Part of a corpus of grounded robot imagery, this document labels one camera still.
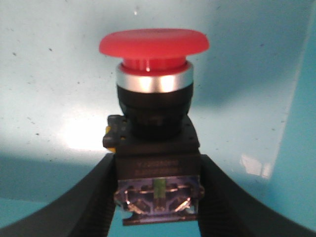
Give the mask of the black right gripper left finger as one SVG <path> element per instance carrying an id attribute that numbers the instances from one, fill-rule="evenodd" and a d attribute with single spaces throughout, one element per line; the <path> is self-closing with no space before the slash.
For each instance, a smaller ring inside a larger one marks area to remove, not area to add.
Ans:
<path id="1" fill-rule="evenodd" d="M 81 181 L 37 212 L 0 230 L 2 237 L 106 237 L 114 215 L 115 162 L 107 154 Z"/>

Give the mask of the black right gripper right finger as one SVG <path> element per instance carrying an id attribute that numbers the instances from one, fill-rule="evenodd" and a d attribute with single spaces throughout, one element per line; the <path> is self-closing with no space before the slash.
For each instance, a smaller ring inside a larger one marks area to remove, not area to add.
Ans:
<path id="1" fill-rule="evenodd" d="M 316 233 L 263 205 L 201 156 L 204 198 L 198 226 L 203 237 L 314 237 Z"/>

